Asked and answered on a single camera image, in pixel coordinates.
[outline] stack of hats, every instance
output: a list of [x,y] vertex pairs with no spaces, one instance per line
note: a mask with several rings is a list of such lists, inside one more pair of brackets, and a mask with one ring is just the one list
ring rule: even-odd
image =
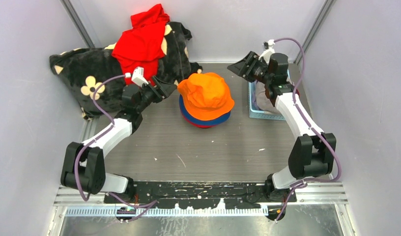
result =
[[192,74],[177,86],[183,117],[199,128],[210,128],[225,122],[234,100],[224,79],[215,73]]

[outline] hat brim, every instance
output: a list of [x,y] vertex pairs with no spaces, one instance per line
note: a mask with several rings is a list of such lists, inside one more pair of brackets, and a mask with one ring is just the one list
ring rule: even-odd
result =
[[194,124],[196,126],[200,125],[200,126],[215,126],[218,124],[221,124],[225,121],[227,121],[231,115],[231,112],[227,112],[225,114],[223,114],[222,116],[216,118],[216,119],[212,119],[212,120],[200,120],[197,119],[195,117],[193,117],[191,114],[189,114],[189,112],[187,111],[185,105],[184,105],[184,100],[183,100],[183,96],[180,95],[179,96],[179,108],[180,111],[182,112],[183,117],[189,121],[191,124]]
[[206,109],[200,109],[200,108],[192,106],[191,102],[188,101],[186,96],[183,97],[181,95],[181,97],[183,99],[183,103],[184,103],[184,106],[185,106],[187,112],[194,118],[196,118],[198,120],[204,120],[204,121],[217,119],[220,116],[230,112],[235,104],[234,100],[231,98],[222,107],[220,107],[216,110],[206,110]]

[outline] robotic arm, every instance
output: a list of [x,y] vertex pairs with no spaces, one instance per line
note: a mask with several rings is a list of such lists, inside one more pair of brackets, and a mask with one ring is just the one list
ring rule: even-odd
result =
[[334,157],[320,140],[313,128],[326,139],[335,150],[336,139],[332,133],[324,133],[307,114],[294,86],[287,81],[288,60],[281,53],[267,49],[265,57],[249,52],[241,61],[228,66],[228,70],[248,82],[259,81],[265,84],[266,97],[285,117],[296,142],[288,159],[288,166],[268,176],[265,182],[267,195],[287,192],[292,184],[300,179],[319,177],[332,172]]
[[[126,74],[125,77],[130,78],[131,74]],[[125,201],[133,199],[136,192],[133,179],[105,173],[104,159],[123,139],[135,133],[143,120],[143,110],[151,103],[159,103],[168,98],[177,86],[159,81],[156,77],[153,77],[156,85],[149,84],[140,67],[134,71],[132,81],[134,84],[123,90],[122,110],[115,116],[113,123],[82,143],[72,142],[68,145],[60,178],[62,185],[78,189],[75,160],[80,150],[88,146],[80,157],[78,168],[83,191],[91,194],[114,192],[119,193]]]

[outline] white wall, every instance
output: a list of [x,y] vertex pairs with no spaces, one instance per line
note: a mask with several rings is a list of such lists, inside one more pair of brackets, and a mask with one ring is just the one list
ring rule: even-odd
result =
[[313,116],[337,136],[360,235],[401,235],[401,0],[337,1],[307,53]]
[[[188,28],[192,61],[238,61],[262,52],[269,39],[304,41],[324,0],[71,0],[97,47],[116,42],[131,29],[130,16],[161,3],[172,21]],[[277,48],[293,60],[294,43]]]
[[0,0],[0,236],[45,235],[84,121],[48,57],[85,44],[58,0]]

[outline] cream flower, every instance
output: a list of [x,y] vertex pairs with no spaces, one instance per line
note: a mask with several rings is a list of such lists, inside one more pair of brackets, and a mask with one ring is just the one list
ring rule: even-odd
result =
[[[95,93],[95,90],[102,84],[101,82],[96,82],[95,77],[93,76],[88,76],[86,77],[85,80],[86,86],[82,86],[81,88],[81,92],[83,95],[85,96],[90,96],[90,98],[93,98],[93,94]],[[95,94],[95,100],[98,100],[100,97],[100,93],[102,93],[103,91],[105,91],[105,85],[103,85],[98,92]]]

